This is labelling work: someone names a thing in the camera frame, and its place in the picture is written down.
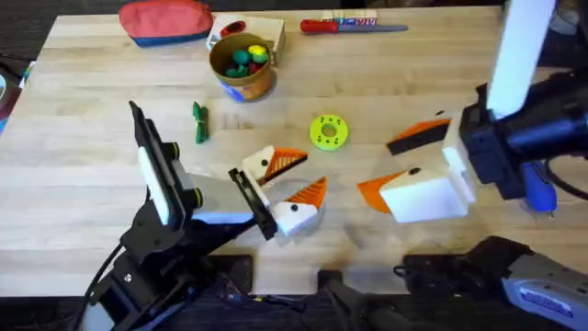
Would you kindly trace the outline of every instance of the butcher block table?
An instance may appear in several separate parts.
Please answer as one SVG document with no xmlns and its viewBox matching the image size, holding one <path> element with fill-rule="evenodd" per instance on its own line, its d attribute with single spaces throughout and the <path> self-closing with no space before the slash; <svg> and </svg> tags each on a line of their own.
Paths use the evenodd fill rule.
<svg viewBox="0 0 588 331">
<path fill-rule="evenodd" d="M 357 183 L 426 164 L 438 148 L 392 157 L 385 146 L 392 136 L 475 101 L 501 30 L 498 7 L 378 13 L 379 24 L 409 30 L 305 36 L 300 21 L 321 11 L 245 13 L 283 18 L 287 32 L 276 87 L 247 104 L 225 94 L 204 40 L 140 49 L 115 15 L 57 17 L 0 137 L 0 296 L 81 295 L 130 227 L 145 184 L 129 100 L 164 141 L 179 143 L 188 172 L 229 178 L 271 144 L 309 153 L 268 189 L 271 200 L 327 176 L 324 215 L 312 232 L 277 243 L 252 228 L 215 252 L 254 256 L 256 293 L 312 293 L 320 268 L 341 269 L 361 291 L 405 292 L 392 273 L 404 254 L 460 253 L 490 234 L 588 272 L 588 203 L 563 192 L 553 220 L 503 201 L 492 185 L 478 185 L 478 202 L 461 219 L 397 224 L 366 205 Z M 195 100 L 210 110 L 210 140 L 201 145 L 194 143 Z M 336 152 L 309 139 L 312 120 L 325 113 L 350 128 Z M 583 167 L 567 159 L 554 165 L 586 188 Z"/>
</svg>

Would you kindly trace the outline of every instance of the red ball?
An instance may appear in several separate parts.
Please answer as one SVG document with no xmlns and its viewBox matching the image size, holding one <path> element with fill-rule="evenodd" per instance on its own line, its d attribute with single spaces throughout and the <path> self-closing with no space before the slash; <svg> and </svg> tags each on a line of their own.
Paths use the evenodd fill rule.
<svg viewBox="0 0 588 331">
<path fill-rule="evenodd" d="M 249 74 L 255 74 L 263 66 L 264 66 L 263 64 L 259 64 L 259 63 L 255 63 L 255 62 L 249 62 L 249 64 L 248 64 Z"/>
</svg>

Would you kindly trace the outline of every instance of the orange piece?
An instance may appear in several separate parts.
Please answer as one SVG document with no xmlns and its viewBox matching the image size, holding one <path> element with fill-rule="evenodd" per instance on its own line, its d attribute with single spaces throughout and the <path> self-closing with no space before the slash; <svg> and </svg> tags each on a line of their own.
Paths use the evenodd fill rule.
<svg viewBox="0 0 588 331">
<path fill-rule="evenodd" d="M 401 171 L 396 174 L 387 175 L 384 177 L 371 179 L 369 181 L 359 183 L 357 184 L 357 189 L 359 189 L 359 192 L 361 192 L 361 195 L 364 197 L 364 200 L 366 201 L 369 207 L 376 211 L 390 213 L 388 205 L 386 204 L 384 199 L 379 195 L 379 189 L 382 186 L 384 186 L 384 184 L 402 175 L 403 173 L 404 171 Z"/>
<path fill-rule="evenodd" d="M 266 174 L 263 178 L 257 180 L 259 185 L 264 185 L 272 178 L 284 173 L 293 166 L 306 161 L 308 154 L 301 150 L 294 148 L 278 148 L 274 152 L 269 165 L 267 166 Z"/>
<path fill-rule="evenodd" d="M 451 121 L 451 119 L 441 119 L 441 120 L 428 120 L 428 121 L 424 121 L 424 122 L 418 122 L 418 123 L 414 124 L 412 127 L 408 128 L 406 131 L 394 136 L 394 138 L 392 138 L 392 140 L 390 142 L 391 143 L 396 142 L 400 139 L 404 139 L 404 138 L 410 137 L 412 135 L 415 135 L 416 133 L 427 131 L 429 129 L 433 129 L 434 127 L 437 127 L 439 125 L 449 124 L 450 121 Z"/>
<path fill-rule="evenodd" d="M 321 208 L 322 199 L 327 191 L 327 177 L 323 177 L 298 193 L 286 199 L 286 202 L 311 204 L 316 209 Z"/>
</svg>

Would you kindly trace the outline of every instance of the pencil case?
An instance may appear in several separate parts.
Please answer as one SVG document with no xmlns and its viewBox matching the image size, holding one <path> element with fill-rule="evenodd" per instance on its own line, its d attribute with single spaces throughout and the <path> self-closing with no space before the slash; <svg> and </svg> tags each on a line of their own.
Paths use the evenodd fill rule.
<svg viewBox="0 0 588 331">
<path fill-rule="evenodd" d="M 124 5 L 120 25 L 140 47 L 206 38 L 212 28 L 209 7 L 192 0 L 151 0 Z"/>
</svg>

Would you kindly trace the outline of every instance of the red screwdriver handle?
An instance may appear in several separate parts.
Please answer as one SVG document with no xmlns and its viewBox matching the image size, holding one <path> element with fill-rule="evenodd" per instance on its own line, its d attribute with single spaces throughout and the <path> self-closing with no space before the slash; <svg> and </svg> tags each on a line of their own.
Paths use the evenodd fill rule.
<svg viewBox="0 0 588 331">
<path fill-rule="evenodd" d="M 304 33 L 336 33 L 339 31 L 337 22 L 321 22 L 313 19 L 302 19 L 300 29 Z"/>
</svg>

